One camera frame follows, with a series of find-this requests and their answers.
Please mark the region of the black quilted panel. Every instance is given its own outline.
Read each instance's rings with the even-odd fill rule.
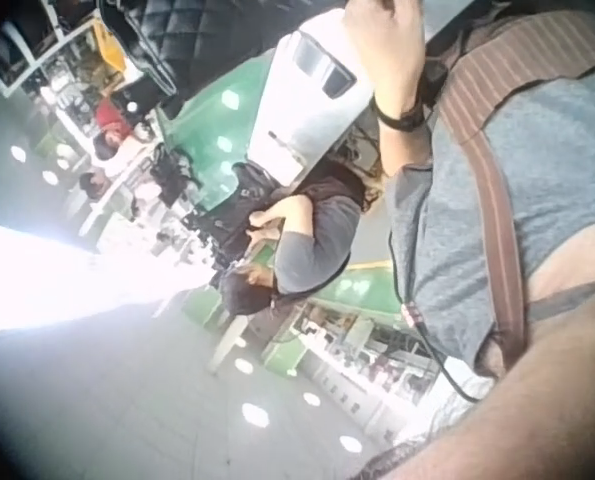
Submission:
[[[345,0],[124,0],[122,9],[158,68],[189,98],[260,55],[304,21]]]

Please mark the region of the striped strap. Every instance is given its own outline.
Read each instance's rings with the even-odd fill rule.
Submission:
[[[526,346],[523,280],[506,179],[483,129],[514,92],[556,78],[578,78],[595,68],[595,16],[569,11],[531,15],[478,41],[482,44],[471,46],[453,68],[438,111],[476,180],[496,322],[493,338],[508,370]]]

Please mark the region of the green panel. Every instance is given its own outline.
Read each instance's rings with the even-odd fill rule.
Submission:
[[[293,334],[287,332],[286,335],[290,338]],[[308,348],[302,341],[299,338],[295,338],[287,343],[277,344],[268,358],[266,358],[264,365],[272,372],[287,376],[286,372],[296,369],[307,351]]]
[[[193,200],[208,210],[237,187],[231,166],[245,159],[271,62],[272,55],[253,58],[199,92],[174,120],[160,115],[166,144],[193,158],[204,183]]]
[[[314,298],[340,309],[366,313],[398,315],[400,310],[389,268],[346,270]]]
[[[275,254],[275,250],[269,246],[264,245],[264,247],[259,251],[255,258],[253,258],[253,262],[261,263],[262,265],[268,265]]]
[[[204,324],[220,301],[221,296],[214,288],[198,288],[188,293],[182,310],[191,320]]]

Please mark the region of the red shirt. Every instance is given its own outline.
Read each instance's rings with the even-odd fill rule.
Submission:
[[[132,132],[130,125],[109,98],[102,99],[97,105],[95,120],[97,120],[97,124],[104,132],[115,130],[119,132],[122,138],[126,138]]]

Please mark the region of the black watch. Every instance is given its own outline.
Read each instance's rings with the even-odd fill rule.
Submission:
[[[412,110],[404,113],[399,119],[391,118],[382,112],[377,106],[377,102],[375,102],[375,97],[370,99],[370,107],[384,125],[394,130],[399,130],[400,132],[414,132],[421,127],[426,120],[424,118],[424,107],[419,99]]]

